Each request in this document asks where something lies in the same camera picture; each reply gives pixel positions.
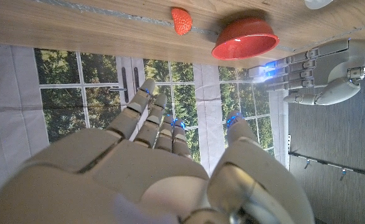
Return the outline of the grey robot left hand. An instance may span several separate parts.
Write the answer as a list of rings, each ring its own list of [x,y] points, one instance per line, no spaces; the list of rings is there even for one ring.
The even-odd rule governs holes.
[[[356,95],[365,78],[365,40],[338,39],[249,69],[267,91],[290,90],[287,103],[333,105]]]

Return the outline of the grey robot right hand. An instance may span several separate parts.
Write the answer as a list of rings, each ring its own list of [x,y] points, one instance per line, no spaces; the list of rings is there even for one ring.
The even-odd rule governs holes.
[[[265,152],[238,111],[208,174],[184,123],[165,115],[147,79],[105,129],[83,129],[25,161],[0,188],[0,223],[313,223],[294,176]]]

